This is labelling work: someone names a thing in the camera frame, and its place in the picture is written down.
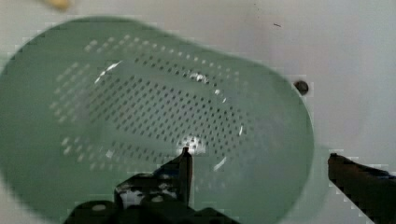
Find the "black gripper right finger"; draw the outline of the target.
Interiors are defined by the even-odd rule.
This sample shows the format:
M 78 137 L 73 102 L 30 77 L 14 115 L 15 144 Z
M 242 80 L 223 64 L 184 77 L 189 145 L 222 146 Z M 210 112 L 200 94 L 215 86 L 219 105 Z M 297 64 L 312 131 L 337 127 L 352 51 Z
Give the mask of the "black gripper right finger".
M 374 224 L 395 224 L 395 176 L 332 153 L 328 178 Z

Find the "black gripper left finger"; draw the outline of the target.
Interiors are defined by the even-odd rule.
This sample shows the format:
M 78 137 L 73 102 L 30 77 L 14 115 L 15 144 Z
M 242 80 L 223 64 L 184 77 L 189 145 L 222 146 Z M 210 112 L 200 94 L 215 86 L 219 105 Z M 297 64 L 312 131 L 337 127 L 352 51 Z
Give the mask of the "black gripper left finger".
M 152 199 L 170 198 L 189 204 L 192 180 L 192 155 L 188 147 L 152 173 L 140 173 L 119 183 L 114 189 L 117 206 L 126 209 Z

